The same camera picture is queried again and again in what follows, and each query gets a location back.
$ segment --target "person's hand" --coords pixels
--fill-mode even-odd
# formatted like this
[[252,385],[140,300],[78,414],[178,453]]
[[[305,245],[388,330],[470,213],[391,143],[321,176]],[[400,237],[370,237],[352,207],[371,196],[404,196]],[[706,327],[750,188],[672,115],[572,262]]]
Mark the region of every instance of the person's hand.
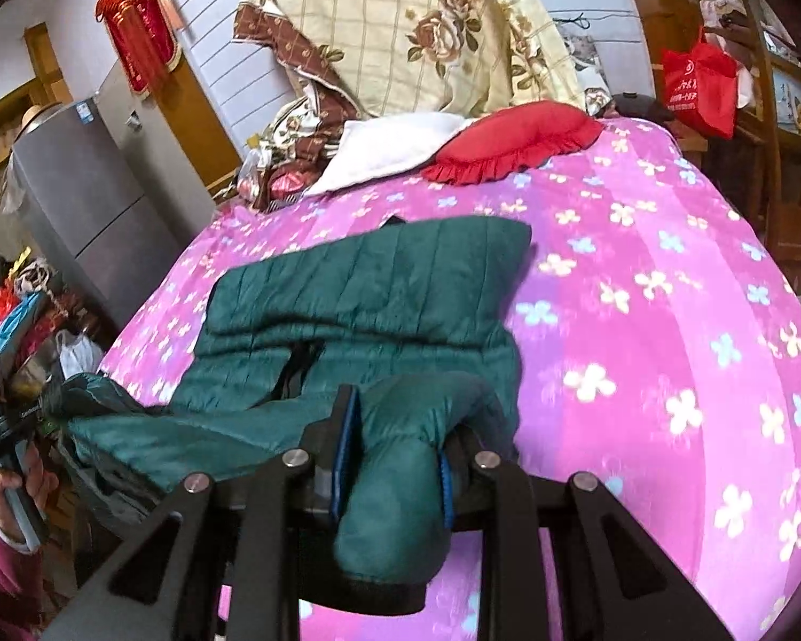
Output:
[[[44,469],[42,458],[39,456],[38,449],[34,443],[30,443],[27,448],[27,452],[23,456],[23,464],[29,469],[26,478],[26,490],[36,502],[39,510],[43,510],[50,492],[59,486],[59,480],[56,479],[55,474],[49,473]],[[12,515],[12,509],[9,507],[6,495],[3,492],[7,489],[17,489],[22,483],[23,480],[20,475],[9,472],[9,470],[0,470],[0,529],[6,537],[18,543],[23,543],[23,533]]]

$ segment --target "screw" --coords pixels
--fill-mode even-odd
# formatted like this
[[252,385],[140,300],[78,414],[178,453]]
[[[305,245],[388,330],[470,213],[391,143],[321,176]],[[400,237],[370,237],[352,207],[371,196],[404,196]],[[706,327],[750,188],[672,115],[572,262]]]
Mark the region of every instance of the screw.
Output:
[[482,450],[476,454],[475,464],[483,470],[493,470],[500,466],[501,458],[491,450]]
[[282,456],[282,462],[286,467],[299,467],[308,462],[308,453],[301,448],[292,448],[286,450]]
[[184,478],[184,489],[190,494],[198,494],[211,486],[211,478],[205,473],[192,473]]
[[572,482],[582,491],[593,491],[600,485],[600,480],[591,473],[576,473]]

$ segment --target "red pillow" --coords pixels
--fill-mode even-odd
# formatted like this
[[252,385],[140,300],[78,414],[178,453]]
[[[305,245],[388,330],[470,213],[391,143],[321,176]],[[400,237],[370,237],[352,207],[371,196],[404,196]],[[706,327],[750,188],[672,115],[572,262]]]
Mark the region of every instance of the red pillow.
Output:
[[436,183],[500,180],[596,142],[603,125],[574,106],[539,100],[480,119],[436,152],[421,175]]

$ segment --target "pink floral bedsheet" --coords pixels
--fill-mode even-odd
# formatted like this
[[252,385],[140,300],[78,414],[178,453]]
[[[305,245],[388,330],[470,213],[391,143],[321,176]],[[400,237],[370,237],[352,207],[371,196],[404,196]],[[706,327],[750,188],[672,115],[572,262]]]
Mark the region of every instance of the pink floral bedsheet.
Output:
[[[103,369],[166,402],[231,267],[405,220],[533,227],[507,323],[523,355],[517,445],[532,473],[590,470],[739,641],[801,579],[801,306],[748,224],[661,128],[607,121],[594,147],[499,183],[416,175],[271,215],[228,207],[124,329]],[[464,534],[406,618],[301,604],[305,641],[474,638],[479,540]]]

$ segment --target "jacket sleeve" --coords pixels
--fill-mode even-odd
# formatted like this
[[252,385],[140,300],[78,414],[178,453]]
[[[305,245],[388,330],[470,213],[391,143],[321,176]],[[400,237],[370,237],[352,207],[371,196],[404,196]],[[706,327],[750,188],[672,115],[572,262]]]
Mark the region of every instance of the jacket sleeve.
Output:
[[39,623],[42,554],[21,554],[0,539],[0,619],[17,627]]

